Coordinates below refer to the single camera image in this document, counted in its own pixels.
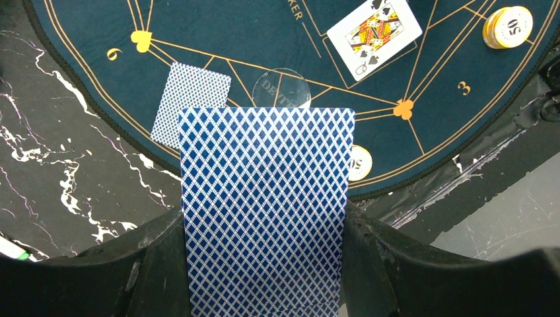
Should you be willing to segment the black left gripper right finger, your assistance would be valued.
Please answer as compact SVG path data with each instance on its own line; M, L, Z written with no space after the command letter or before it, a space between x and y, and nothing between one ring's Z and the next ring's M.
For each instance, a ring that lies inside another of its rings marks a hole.
M350 316L558 316L559 250L497 262L468 258L348 203L341 286Z

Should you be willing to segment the clear dealer button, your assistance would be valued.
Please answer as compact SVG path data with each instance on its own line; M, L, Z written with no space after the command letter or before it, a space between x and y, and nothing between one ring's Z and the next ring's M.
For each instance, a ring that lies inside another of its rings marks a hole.
M289 68L276 68L261 75L251 97L256 107L264 108L309 108L312 99L306 79Z

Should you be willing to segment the yellow chips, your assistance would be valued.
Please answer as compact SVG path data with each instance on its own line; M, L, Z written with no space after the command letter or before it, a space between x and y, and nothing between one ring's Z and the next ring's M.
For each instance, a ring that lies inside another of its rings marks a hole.
M362 146L353 145L349 167L349 181L356 182L368 176L372 168L372 156Z
M515 48L528 39L533 25L532 13L526 7L503 7L486 20L482 38L496 50Z

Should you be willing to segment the queen of spades card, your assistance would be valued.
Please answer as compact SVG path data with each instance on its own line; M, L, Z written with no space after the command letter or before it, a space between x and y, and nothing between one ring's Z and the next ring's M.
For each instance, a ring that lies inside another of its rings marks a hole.
M356 81L378 69L422 33L406 1L366 1L327 31Z

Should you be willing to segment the blue playing card deck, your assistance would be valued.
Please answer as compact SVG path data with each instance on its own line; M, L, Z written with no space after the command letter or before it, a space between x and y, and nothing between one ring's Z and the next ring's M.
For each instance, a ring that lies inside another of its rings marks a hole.
M178 116L192 316L337 316L350 108Z

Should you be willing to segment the dealt card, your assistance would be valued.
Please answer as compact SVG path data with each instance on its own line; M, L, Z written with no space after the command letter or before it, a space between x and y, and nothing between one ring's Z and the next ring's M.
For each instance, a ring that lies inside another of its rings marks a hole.
M151 139L179 148L179 113L185 108L223 108L231 77L200 67L174 62L166 80Z

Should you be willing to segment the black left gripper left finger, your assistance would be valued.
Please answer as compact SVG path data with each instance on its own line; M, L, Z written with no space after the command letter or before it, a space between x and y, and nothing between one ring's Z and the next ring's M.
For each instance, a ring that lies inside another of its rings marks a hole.
M184 216L170 211L71 258L1 259L2 316L189 316Z

